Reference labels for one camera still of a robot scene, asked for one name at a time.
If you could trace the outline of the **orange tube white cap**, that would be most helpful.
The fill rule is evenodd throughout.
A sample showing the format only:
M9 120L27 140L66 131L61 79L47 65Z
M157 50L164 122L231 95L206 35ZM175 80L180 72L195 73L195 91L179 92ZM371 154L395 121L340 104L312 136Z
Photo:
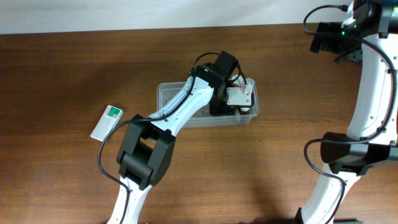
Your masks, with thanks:
M231 77L232 82L232 86L233 87L244 87L245 86L245 82L244 82L244 78L241 75L233 75Z

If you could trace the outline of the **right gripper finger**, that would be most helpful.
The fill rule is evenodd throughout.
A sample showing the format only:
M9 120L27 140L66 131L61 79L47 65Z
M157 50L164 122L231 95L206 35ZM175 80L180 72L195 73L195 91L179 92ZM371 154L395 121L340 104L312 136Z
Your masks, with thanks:
M320 22L317 26L316 33L326 31L326 24L324 22ZM310 46L310 51L313 53L319 53L321 46L323 43L323 37L320 35L315 35Z
M334 59L335 63L341 63L343 61L348 61L361 65L363 63L363 51L361 48L354 48L345 53L342 53L337 58Z

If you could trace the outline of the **white spray bottle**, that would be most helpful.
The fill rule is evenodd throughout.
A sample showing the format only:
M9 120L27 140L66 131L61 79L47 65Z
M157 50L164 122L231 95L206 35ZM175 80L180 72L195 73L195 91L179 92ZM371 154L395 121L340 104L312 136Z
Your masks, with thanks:
M246 83L247 83L248 85L252 85L252 86L255 86L255 85L256 85L256 82L255 82L252 78L247 78L247 79L246 79Z

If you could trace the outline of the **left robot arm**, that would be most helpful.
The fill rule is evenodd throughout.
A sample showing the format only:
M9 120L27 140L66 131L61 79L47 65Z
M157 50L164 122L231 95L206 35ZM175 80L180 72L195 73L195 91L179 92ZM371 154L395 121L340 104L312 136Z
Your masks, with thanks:
M109 223L137 223L149 190L167 172L178 132L183 127L247 124L256 104L254 85L241 70L238 59L222 51L214 62L195 62L178 93L148 117L137 114L116 125L127 127L116 156L120 178L104 175L119 184Z

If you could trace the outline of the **dark bottle white cap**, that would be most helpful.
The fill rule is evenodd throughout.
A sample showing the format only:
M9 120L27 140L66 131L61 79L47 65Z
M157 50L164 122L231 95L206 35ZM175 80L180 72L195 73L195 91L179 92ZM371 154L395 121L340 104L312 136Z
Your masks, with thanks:
M237 122L240 122L249 114L250 108L242 108L242 107L235 107L234 109L234 117Z

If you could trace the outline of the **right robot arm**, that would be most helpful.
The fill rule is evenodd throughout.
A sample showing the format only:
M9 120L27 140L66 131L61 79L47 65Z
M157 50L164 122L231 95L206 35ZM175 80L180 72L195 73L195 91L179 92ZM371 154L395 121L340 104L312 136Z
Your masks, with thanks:
M353 1L342 22L321 22L312 52L362 66L356 107L346 133L317 139L319 180L295 223L332 223L348 190L372 167L397 162L397 1Z

